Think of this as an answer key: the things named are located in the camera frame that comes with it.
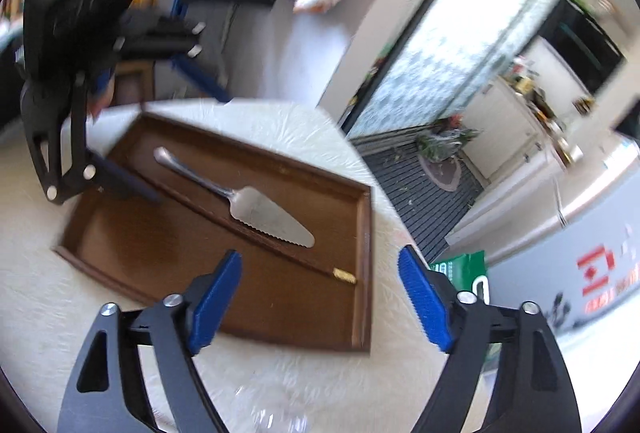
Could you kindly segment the person's left hand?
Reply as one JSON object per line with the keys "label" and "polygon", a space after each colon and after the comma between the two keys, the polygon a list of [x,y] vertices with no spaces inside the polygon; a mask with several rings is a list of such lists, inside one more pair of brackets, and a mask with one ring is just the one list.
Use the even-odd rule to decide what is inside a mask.
{"label": "person's left hand", "polygon": [[101,112],[111,106],[114,97],[114,86],[115,83],[110,81],[99,94],[89,98],[87,110],[93,121],[98,120]]}

